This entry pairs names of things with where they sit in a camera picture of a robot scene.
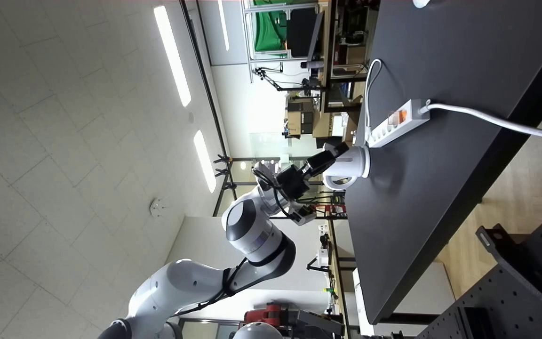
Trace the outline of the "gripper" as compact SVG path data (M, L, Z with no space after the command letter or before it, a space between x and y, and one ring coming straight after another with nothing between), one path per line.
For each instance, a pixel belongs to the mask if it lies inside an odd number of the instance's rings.
M308 157L302 167L290 165L278 174L278 183L284 197L296 201L310 190L309 179L331 167L349 150L348 144L323 144L323 152Z

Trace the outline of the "white mug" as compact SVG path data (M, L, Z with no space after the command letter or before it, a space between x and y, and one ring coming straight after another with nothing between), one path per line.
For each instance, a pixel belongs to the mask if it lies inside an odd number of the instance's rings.
M322 173L323 184L334 191L346 190L357 178L368 178L370 168L368 146L353 146Z

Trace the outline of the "shelf with cardboard boxes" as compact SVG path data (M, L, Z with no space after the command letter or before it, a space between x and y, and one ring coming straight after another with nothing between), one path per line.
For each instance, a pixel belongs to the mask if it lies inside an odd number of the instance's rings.
M323 112L317 99L300 97L291 92L286 96L282 135L284 138L301 138L311 135L314 138L332 136L333 116Z

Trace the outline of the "white power strip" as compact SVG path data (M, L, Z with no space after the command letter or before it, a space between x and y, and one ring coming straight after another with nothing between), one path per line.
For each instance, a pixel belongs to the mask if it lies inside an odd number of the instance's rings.
M428 122L430 114L420 112L424 103L421 99L409 99L379 124L368 123L364 135L366 145L370 148L385 146Z

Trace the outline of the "long ceiling light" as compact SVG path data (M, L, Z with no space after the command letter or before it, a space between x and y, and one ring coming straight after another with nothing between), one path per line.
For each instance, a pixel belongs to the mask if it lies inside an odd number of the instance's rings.
M202 131L197 130L193 137L194 147L197 152L198 160L204 175L205 183L210 193L216 189L216 176L213 170L212 161L209 157L208 148L205 144Z
M217 0L217 4L218 4L218 11L219 11L220 25L221 25L222 34L223 34L224 48L226 51L229 51L230 41L229 41L229 35L228 35L228 30L227 30L226 17L224 15L224 1Z
M165 6L157 6L153 9L153 14L163 42L164 51L167 56L168 64L172 71L179 99L183 107L191 103L191 94L189 84L186 79L183 63L179 55L178 46L175 41L174 32L168 17Z

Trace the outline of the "black monitor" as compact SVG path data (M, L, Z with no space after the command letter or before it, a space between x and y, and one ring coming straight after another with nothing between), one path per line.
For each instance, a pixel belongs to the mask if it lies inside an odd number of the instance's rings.
M314 42L312 58L318 58L322 52L322 26L325 13L314 8L293 9L287 21L286 45L294 58L309 56L311 43Z

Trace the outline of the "red machine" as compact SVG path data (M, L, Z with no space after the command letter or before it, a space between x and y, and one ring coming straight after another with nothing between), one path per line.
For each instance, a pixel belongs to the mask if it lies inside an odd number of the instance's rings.
M289 312L288 303L267 303L262 309L247 311L243 323L263 322L274 327L288 326Z

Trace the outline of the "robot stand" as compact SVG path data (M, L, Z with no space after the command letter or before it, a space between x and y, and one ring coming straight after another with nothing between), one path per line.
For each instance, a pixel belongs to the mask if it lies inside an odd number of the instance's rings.
M520 243L542 266L542 224ZM542 303L496 263L415 339L542 339Z

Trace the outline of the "green screen in frame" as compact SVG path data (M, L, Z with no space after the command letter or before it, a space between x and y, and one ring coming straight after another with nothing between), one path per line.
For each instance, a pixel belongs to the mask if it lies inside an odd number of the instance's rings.
M314 8L321 12L323 5L318 0L239 0L239 4L248 64L307 59L294 58L287 49L287 21L293 9Z

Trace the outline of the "black metal bracket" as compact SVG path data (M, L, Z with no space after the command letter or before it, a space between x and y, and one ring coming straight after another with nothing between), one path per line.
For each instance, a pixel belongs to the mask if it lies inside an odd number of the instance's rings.
M523 244L516 242L514 236L500 224L491 229L480 226L475 235L501 270L511 275L542 303L542 266Z

